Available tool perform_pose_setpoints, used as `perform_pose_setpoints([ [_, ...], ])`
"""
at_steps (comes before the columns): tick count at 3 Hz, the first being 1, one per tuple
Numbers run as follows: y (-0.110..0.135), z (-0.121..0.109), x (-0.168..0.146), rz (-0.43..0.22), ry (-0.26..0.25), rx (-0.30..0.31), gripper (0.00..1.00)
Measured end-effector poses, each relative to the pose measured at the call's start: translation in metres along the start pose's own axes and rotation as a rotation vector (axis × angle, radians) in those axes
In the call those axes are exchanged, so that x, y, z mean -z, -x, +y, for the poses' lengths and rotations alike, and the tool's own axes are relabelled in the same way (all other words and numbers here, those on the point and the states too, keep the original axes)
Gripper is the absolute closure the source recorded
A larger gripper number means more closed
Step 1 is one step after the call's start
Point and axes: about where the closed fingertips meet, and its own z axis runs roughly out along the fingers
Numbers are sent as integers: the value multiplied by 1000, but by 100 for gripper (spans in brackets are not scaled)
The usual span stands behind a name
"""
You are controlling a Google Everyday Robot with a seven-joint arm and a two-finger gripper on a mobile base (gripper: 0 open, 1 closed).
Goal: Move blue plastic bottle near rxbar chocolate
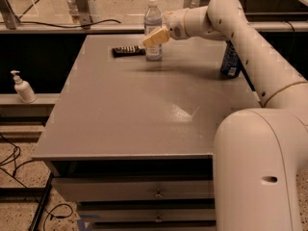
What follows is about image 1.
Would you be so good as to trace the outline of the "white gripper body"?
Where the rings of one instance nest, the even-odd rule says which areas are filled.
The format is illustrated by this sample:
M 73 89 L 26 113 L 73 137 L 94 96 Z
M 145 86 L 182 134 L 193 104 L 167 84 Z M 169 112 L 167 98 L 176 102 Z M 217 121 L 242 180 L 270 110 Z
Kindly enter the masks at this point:
M 163 13 L 166 26 L 173 39 L 179 40 L 188 38 L 185 30 L 185 15 L 187 11 L 187 9 L 182 9 Z

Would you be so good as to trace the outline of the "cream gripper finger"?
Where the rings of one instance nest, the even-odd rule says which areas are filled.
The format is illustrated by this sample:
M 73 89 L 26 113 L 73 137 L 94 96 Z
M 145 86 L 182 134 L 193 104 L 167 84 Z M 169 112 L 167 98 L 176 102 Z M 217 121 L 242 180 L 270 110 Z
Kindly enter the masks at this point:
M 170 39 L 170 33 L 167 28 L 157 28 L 150 34 L 146 35 L 140 42 L 140 47 L 151 47 L 168 42 Z

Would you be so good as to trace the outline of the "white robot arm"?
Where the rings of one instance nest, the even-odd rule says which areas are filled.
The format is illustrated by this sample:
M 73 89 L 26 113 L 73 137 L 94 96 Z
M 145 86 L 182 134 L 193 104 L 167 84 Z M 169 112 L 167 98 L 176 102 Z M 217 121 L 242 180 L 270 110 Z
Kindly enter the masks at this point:
M 229 40 L 260 98 L 260 108 L 235 112 L 216 132 L 217 231 L 302 231 L 296 175 L 308 164 L 308 81 L 249 24 L 239 0 L 164 18 L 141 45 Z

